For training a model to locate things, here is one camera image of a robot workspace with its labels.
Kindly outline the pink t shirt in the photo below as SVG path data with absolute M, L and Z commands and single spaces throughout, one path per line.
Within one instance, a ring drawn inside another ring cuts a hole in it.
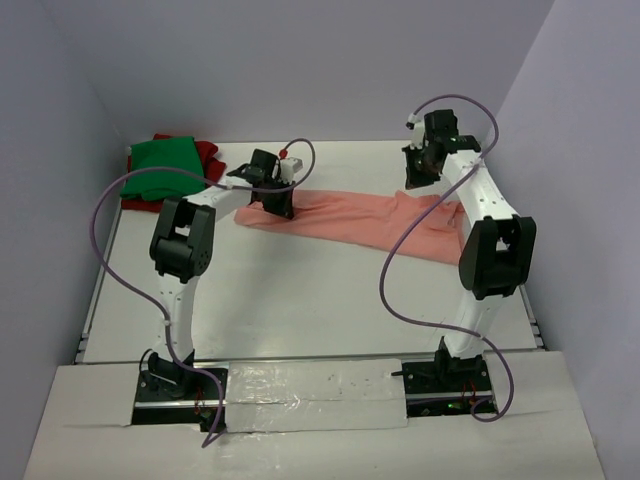
M 293 195 L 294 218 L 272 215 L 254 203 L 236 211 L 236 224 L 272 233 L 336 241 L 390 251 L 409 225 L 439 199 L 331 190 L 298 190 Z M 463 248 L 464 207 L 447 201 L 435 207 L 415 227 L 398 253 L 444 264 L 458 263 Z

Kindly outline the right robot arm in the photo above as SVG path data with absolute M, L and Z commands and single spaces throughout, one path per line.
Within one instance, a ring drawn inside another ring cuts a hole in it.
M 447 391 L 455 391 L 481 375 L 484 339 L 497 312 L 529 275 L 536 223 L 519 215 L 508 203 L 480 158 L 472 135 L 462 135 L 451 109 L 409 116 L 412 136 L 403 148 L 407 189 L 446 179 L 469 223 L 458 261 L 464 294 L 454 320 L 435 354 L 434 377 Z

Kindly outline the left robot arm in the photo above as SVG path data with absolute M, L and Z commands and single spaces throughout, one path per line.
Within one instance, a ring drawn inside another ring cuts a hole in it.
M 171 397 L 197 389 L 192 321 L 200 277 L 214 253 L 216 223 L 236 210 L 260 203 L 290 220 L 300 159 L 256 149 L 248 163 L 224 174 L 216 186 L 163 202 L 150 244 L 163 307 L 159 343 L 148 359 L 148 374 Z

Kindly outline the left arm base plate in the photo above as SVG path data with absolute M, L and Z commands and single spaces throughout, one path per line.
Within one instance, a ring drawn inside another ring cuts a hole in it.
M 219 408 L 215 382 L 192 374 L 186 387 L 167 383 L 142 370 L 134 397 L 131 424 L 134 426 L 191 425 L 206 433 Z

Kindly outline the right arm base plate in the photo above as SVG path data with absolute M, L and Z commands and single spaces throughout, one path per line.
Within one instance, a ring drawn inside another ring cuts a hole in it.
M 409 418 L 493 414 L 497 408 L 486 361 L 445 360 L 403 362 L 392 377 L 403 381 Z

